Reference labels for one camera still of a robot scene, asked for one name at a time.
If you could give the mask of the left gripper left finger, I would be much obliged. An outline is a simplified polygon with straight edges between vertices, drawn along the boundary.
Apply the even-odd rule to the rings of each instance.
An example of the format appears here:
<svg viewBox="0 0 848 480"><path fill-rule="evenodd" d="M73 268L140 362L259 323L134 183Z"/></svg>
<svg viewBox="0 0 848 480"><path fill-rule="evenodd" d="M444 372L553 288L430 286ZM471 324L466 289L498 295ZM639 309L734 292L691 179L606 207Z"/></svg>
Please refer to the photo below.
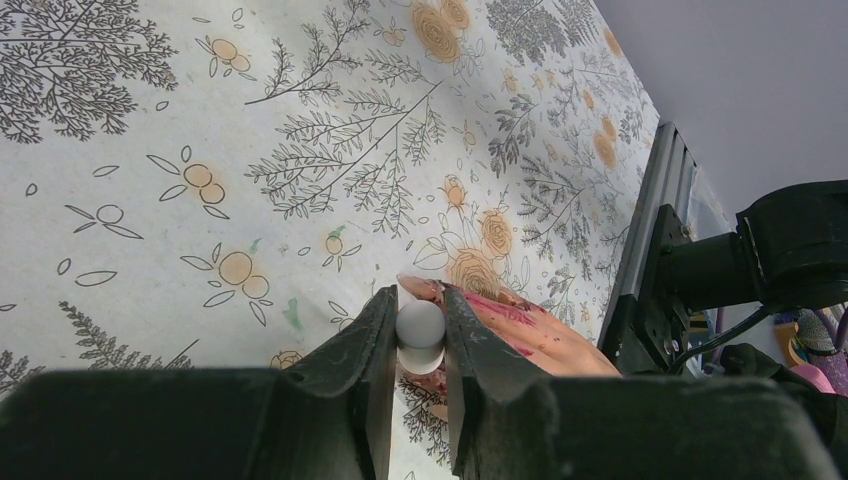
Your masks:
<svg viewBox="0 0 848 480"><path fill-rule="evenodd" d="M5 479L384 479L398 290L284 369L68 370L1 408Z"/></svg>

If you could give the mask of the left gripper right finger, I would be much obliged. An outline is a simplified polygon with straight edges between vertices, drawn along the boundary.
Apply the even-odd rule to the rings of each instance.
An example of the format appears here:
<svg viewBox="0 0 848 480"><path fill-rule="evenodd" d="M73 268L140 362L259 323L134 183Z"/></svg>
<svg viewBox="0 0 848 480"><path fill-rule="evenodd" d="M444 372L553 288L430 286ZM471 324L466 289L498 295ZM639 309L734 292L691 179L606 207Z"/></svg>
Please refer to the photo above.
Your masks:
<svg viewBox="0 0 848 480"><path fill-rule="evenodd" d="M761 380L554 377L445 292L450 464L463 479L831 479L801 406Z"/></svg>

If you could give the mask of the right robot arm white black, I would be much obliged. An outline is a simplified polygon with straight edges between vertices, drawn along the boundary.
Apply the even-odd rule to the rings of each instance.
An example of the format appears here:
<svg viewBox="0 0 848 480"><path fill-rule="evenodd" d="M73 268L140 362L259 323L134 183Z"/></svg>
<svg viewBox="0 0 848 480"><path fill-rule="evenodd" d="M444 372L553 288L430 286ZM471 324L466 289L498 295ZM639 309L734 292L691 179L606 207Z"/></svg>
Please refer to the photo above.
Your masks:
<svg viewBox="0 0 848 480"><path fill-rule="evenodd" d="M758 301L777 312L846 301L846 181L776 190L736 219L732 232L662 248L662 292L691 310Z"/></svg>

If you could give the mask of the person's hand dark nails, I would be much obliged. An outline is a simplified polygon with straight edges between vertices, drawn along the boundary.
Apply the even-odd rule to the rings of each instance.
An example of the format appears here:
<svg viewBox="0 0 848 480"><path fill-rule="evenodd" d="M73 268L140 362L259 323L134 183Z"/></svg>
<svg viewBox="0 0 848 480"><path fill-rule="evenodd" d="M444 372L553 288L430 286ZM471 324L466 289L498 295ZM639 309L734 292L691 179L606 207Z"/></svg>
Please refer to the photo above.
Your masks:
<svg viewBox="0 0 848 480"><path fill-rule="evenodd" d="M440 280L404 275L398 277L398 283L416 299L430 301L443 309L446 290L449 287L458 290L483 325L548 374L558 377L623 376L595 345L578 332L539 305L505 287L494 294L480 294ZM413 385L438 395L447 403L444 362L426 375L402 372Z"/></svg>

